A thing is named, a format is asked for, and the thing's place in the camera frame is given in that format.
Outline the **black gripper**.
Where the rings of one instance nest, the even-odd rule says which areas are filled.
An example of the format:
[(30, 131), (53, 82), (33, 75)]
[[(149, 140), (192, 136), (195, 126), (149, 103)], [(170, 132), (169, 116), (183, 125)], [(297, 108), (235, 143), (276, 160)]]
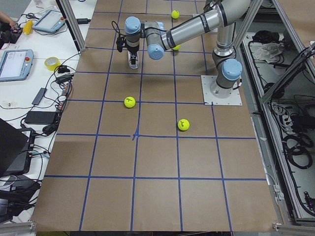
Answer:
[(130, 53), (130, 64), (132, 66), (137, 65), (137, 52), (139, 51), (140, 41), (130, 42), (126, 41), (126, 48)]

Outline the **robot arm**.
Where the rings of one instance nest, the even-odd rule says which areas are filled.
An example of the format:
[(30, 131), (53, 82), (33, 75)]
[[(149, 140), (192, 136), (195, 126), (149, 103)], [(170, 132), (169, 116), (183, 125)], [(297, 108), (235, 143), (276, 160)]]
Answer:
[(218, 98), (228, 98), (231, 95), (233, 86), (243, 70), (241, 63), (236, 59), (233, 44), (235, 29), (235, 23), (218, 28), (217, 42), (212, 53), (218, 76), (210, 86), (211, 93)]
[(147, 43), (147, 52), (153, 60), (161, 59), (165, 51), (175, 48), (202, 34), (218, 29), (217, 44), (213, 53), (217, 57), (228, 58), (236, 46), (233, 44), (235, 22), (247, 11), (248, 0), (222, 0), (208, 11), (200, 13), (169, 29), (158, 21), (140, 21), (130, 16), (125, 20), (125, 38), (117, 48), (127, 48), (130, 68), (138, 68), (140, 39)]

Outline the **person hand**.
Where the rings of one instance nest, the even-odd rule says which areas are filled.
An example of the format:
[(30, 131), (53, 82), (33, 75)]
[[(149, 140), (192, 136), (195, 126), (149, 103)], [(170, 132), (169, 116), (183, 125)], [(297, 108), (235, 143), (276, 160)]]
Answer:
[(0, 22), (9, 24), (11, 28), (16, 26), (16, 22), (2, 11), (0, 11)]

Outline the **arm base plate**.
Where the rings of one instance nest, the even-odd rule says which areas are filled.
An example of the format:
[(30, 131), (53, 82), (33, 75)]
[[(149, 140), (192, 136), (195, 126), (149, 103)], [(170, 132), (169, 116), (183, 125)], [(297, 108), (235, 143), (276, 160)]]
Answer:
[(217, 85), (216, 75), (201, 75), (201, 85), (205, 105), (242, 106), (238, 84), (232, 88), (221, 88)]

